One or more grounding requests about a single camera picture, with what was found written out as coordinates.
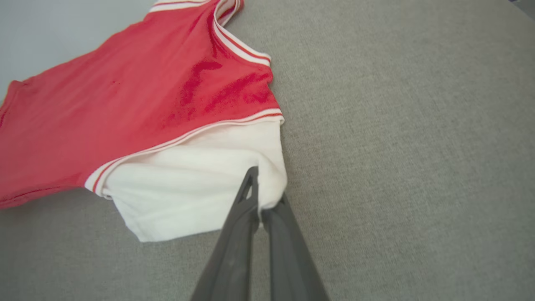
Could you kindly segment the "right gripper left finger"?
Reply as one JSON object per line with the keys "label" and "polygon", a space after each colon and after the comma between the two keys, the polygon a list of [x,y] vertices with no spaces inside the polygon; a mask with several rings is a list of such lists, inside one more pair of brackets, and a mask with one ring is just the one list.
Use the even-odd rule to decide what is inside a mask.
{"label": "right gripper left finger", "polygon": [[252,242],[260,223],[258,167],[248,169],[191,301],[248,301]]}

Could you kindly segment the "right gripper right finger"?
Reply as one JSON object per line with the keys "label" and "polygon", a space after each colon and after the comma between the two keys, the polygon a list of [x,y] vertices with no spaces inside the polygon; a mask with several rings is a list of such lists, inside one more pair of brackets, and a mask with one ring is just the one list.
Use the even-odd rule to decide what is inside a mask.
{"label": "right gripper right finger", "polygon": [[329,296],[286,196],[262,210],[270,244],[272,301],[328,301]]}

